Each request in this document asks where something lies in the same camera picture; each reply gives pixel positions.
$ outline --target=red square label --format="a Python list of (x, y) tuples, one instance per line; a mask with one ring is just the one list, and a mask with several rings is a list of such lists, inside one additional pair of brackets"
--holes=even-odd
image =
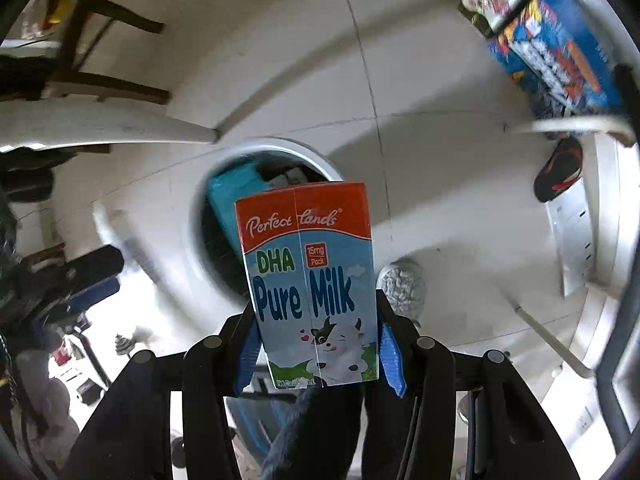
[(305, 256), (306, 266), (310, 269), (329, 265), (329, 257), (326, 254), (326, 244), (324, 242), (305, 245)]

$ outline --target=power outlet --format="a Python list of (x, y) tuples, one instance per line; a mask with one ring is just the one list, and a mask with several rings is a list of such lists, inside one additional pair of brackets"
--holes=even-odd
[(579, 435), (584, 435), (587, 430), (593, 424), (593, 417), (591, 416), (591, 412), (585, 406), (580, 412), (580, 416), (578, 417), (578, 421), (576, 423), (576, 429)]

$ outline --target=milk carton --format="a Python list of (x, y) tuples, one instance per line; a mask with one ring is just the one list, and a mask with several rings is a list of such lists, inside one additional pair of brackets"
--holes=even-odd
[(277, 388), (378, 378), (364, 184), (327, 182), (236, 202), (255, 317)]

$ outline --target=red carton top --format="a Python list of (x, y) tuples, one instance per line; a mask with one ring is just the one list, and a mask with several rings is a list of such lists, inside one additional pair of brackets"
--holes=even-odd
[(275, 189), (236, 202), (242, 253), (279, 236), (327, 230), (371, 238), (364, 184), (322, 182)]

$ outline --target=person's leg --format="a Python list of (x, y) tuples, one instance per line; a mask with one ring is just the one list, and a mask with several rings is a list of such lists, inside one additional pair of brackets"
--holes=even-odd
[(362, 480), (394, 480), (398, 474), (406, 444), (414, 398), (400, 399), (386, 382), (380, 366), (380, 378), (365, 385), (367, 434), (362, 450)]
[(361, 409), (360, 384), (304, 391), (262, 464), (262, 480), (346, 478)]

